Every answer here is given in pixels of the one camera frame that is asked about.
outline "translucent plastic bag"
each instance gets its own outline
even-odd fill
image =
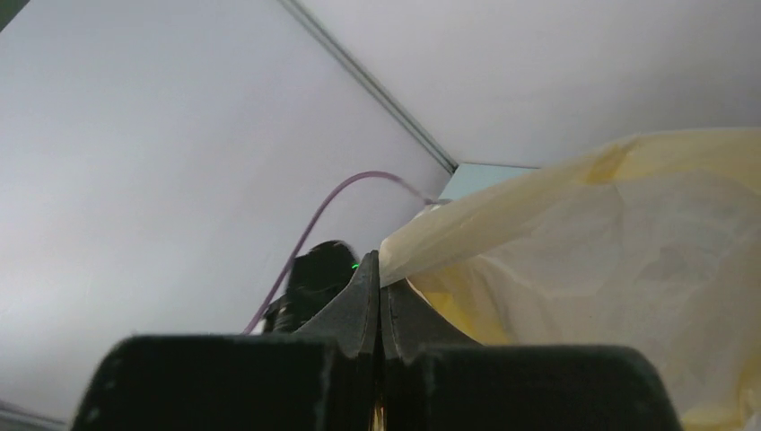
[[[761,130],[635,136],[413,220],[380,247],[484,344],[632,346],[687,429],[761,411]]]

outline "white wall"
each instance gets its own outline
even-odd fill
[[[302,0],[459,162],[761,126],[758,0]]]
[[[30,2],[0,33],[0,399],[71,415],[133,332],[238,332],[356,172],[449,175],[275,1]],[[307,247],[420,206],[354,184]]]

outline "black plastic part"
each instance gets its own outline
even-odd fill
[[[298,333],[122,342],[72,429],[366,430],[378,324],[374,252]]]
[[[0,31],[7,26],[29,0],[2,0],[0,1]]]
[[[681,429],[655,369],[631,348],[439,347],[413,368],[425,429]]]
[[[342,366],[325,340],[132,338],[101,363],[73,429],[346,429]]]
[[[407,284],[381,290],[387,429],[642,430],[680,425],[626,347],[482,347]]]

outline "white surface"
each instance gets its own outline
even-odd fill
[[[463,163],[454,172],[450,182],[447,183],[447,187],[444,188],[439,198],[459,199],[470,193],[531,171],[534,171],[534,169]]]
[[[759,126],[757,0],[302,0],[459,162]]]
[[[0,130],[0,399],[61,418],[132,332],[242,330],[347,176],[448,179],[274,1],[31,2]],[[365,180],[307,246],[366,252],[419,209]]]
[[[746,422],[743,431],[761,431],[761,415],[758,413],[750,417]]]

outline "black device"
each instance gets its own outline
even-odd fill
[[[638,352],[480,346],[405,281],[381,289],[373,251],[292,333],[123,341],[72,429],[681,428]]]
[[[341,241],[323,242],[296,258],[285,294],[267,307],[264,332],[298,330],[346,288],[359,266],[356,262]]]

